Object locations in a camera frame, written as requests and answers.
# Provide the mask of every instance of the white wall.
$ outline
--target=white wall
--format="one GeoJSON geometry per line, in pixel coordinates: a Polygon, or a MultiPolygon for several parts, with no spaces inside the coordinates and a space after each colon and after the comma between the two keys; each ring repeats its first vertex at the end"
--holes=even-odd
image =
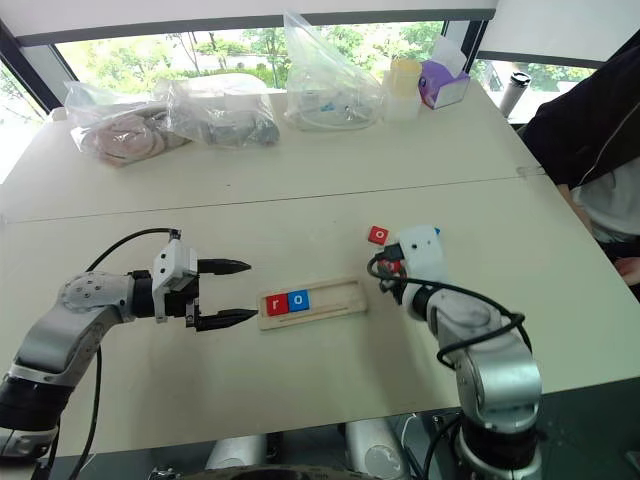
{"type": "Polygon", "coordinates": [[[604,61],[640,28],[640,0],[499,0],[480,50],[604,61]]]}
{"type": "Polygon", "coordinates": [[[381,10],[495,8],[498,0],[0,0],[14,36],[199,18],[381,10]]]}

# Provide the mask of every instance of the robotic arm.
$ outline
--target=robotic arm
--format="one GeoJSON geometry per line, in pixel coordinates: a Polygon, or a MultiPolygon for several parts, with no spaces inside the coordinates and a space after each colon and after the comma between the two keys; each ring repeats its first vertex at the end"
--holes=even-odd
{"type": "Polygon", "coordinates": [[[403,280],[450,284],[433,227],[404,230],[396,240],[374,257],[376,276],[383,292],[391,291],[412,318],[427,322],[440,346],[439,360],[456,372],[463,411],[458,457],[488,478],[540,478],[535,423],[542,384],[526,333],[521,330],[521,338],[505,327],[505,312],[481,295],[403,280]],[[481,336],[489,338],[477,342],[481,336]]]}
{"type": "Polygon", "coordinates": [[[251,268],[226,259],[198,260],[173,231],[146,270],[126,275],[89,271],[60,289],[55,305],[31,328],[0,385],[0,458],[38,458],[58,431],[69,396],[86,372],[104,335],[135,318],[185,317],[196,331],[226,328],[257,311],[233,309],[203,316],[199,274],[224,275],[251,268]]]}

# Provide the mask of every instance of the window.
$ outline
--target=window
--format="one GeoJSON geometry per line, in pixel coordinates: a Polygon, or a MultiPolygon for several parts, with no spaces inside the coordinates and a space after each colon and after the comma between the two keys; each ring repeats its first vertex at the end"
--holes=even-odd
{"type": "Polygon", "coordinates": [[[509,85],[509,77],[516,71],[529,74],[531,85],[511,112],[511,123],[527,123],[541,104],[568,92],[595,70],[541,63],[476,60],[471,76],[480,82],[494,103],[500,105],[505,88],[509,85]]]}
{"type": "Polygon", "coordinates": [[[0,63],[0,183],[16,164],[47,114],[0,63]]]}
{"type": "MultiPolygon", "coordinates": [[[[317,27],[353,63],[382,77],[389,59],[427,58],[443,22],[317,27]]],[[[138,93],[162,78],[245,72],[285,88],[291,61],[283,28],[185,32],[56,45],[83,82],[138,93]]]]}

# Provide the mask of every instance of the red block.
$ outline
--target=red block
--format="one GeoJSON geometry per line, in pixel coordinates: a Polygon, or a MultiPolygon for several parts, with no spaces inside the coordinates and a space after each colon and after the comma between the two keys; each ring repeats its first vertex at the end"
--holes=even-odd
{"type": "Polygon", "coordinates": [[[376,227],[374,225],[371,227],[371,231],[369,232],[369,241],[378,245],[384,245],[388,236],[389,230],[385,230],[384,228],[376,227]]]}
{"type": "Polygon", "coordinates": [[[286,293],[267,297],[267,315],[273,317],[285,313],[289,313],[289,300],[286,293]]]}

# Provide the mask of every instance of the bagged item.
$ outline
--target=bagged item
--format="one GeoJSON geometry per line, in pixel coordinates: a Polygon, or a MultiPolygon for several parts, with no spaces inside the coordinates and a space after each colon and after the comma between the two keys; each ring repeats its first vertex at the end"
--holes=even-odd
{"type": "Polygon", "coordinates": [[[351,64],[300,15],[284,14],[291,68],[286,118],[301,130],[368,127],[381,114],[380,83],[351,64]]]}
{"type": "Polygon", "coordinates": [[[222,147],[272,145],[280,138],[267,86],[246,73],[225,73],[158,85],[166,89],[167,128],[222,147]]]}
{"type": "Polygon", "coordinates": [[[167,105],[148,95],[127,96],[81,82],[67,82],[67,118],[81,152],[118,167],[187,142],[167,130],[167,105]]]}

